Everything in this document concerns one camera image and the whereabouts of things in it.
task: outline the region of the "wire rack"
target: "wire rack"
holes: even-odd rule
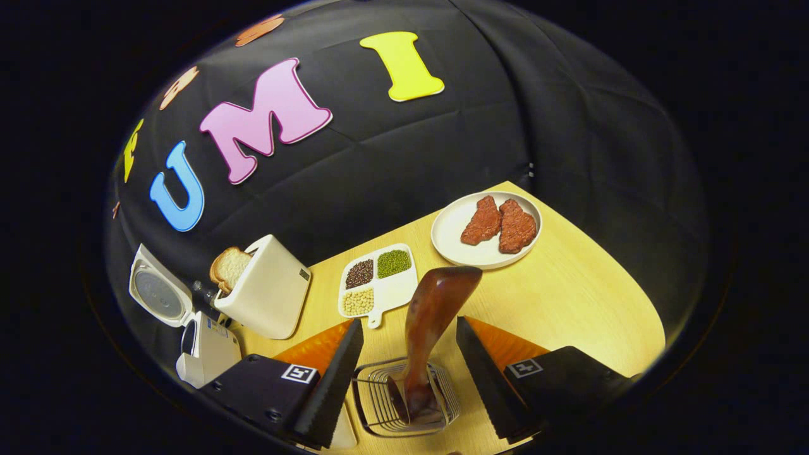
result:
[[[399,357],[362,365],[354,370],[351,381],[354,403],[362,427],[370,434],[388,438],[431,435],[442,431],[460,414],[460,404],[447,370],[428,362],[427,376],[438,399],[441,415],[434,422],[408,425],[396,412],[388,391],[388,377],[403,372],[406,367],[407,358]]]

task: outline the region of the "divided tray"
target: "divided tray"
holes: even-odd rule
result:
[[[410,259],[410,267],[407,270],[379,278],[379,257],[384,253],[394,250],[403,250],[407,253]],[[345,289],[345,279],[348,277],[349,270],[359,262],[373,260],[373,278],[369,283],[361,284],[350,289]],[[416,262],[413,260],[413,252],[406,244],[393,244],[388,247],[377,249],[373,253],[368,253],[365,256],[358,257],[349,262],[343,269],[343,274],[340,277],[340,293],[337,297],[337,311],[343,317],[364,317],[368,316],[368,328],[376,329],[382,324],[382,313],[387,310],[398,308],[407,304],[413,298],[413,293],[418,286],[418,276],[416,275]],[[352,292],[365,291],[371,289],[373,293],[373,307],[370,311],[359,314],[346,314],[343,308],[343,301],[347,294]]]

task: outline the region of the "white appliance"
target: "white appliance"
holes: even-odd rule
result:
[[[227,296],[211,304],[257,334],[277,340],[292,336],[311,282],[311,271],[272,234],[248,246],[252,259]]]
[[[241,360],[234,334],[204,313],[195,312],[191,291],[143,244],[132,262],[129,294],[164,324],[185,327],[176,362],[181,380],[199,389]]]

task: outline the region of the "white plate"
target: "white plate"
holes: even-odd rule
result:
[[[379,256],[382,253],[387,253],[394,249],[403,249],[410,256],[410,268],[385,278],[377,278],[376,265]],[[361,286],[345,289],[345,277],[348,276],[349,270],[358,262],[367,261],[368,259],[374,260],[374,278]],[[413,260],[413,252],[406,244],[393,244],[385,248],[377,249],[373,253],[368,253],[363,257],[358,257],[349,262],[343,269],[343,275],[340,277],[340,293],[337,296],[337,311],[343,317],[364,317],[368,316],[368,328],[376,329],[382,324],[382,313],[387,310],[398,308],[406,305],[410,299],[413,298],[413,293],[418,286],[418,276],[416,275],[416,262]],[[347,315],[343,313],[343,296],[354,291],[364,291],[368,288],[374,289],[374,307],[368,312],[363,314]]]
[[[494,203],[497,204],[498,208],[508,199],[514,199],[523,208],[523,211],[534,217],[537,223],[536,236],[519,253],[500,253],[499,232],[491,239],[482,241],[477,245],[467,245],[460,241],[461,233],[469,224],[469,221],[472,220],[472,215],[477,211],[477,202],[486,196],[494,198]],[[433,222],[430,237],[438,253],[449,262],[457,266],[475,266],[479,269],[489,270],[517,262],[534,248],[536,239],[540,238],[541,233],[542,215],[540,214],[540,209],[533,202],[519,194],[507,191],[484,191],[463,196],[446,206],[444,210],[441,210],[441,213]]]

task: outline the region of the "brown spatula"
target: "brown spatula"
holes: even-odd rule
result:
[[[482,276],[483,270],[470,266],[432,269],[413,293],[404,323],[408,365],[400,376],[388,377],[393,406],[408,425],[433,423],[441,418],[427,375],[427,360]]]

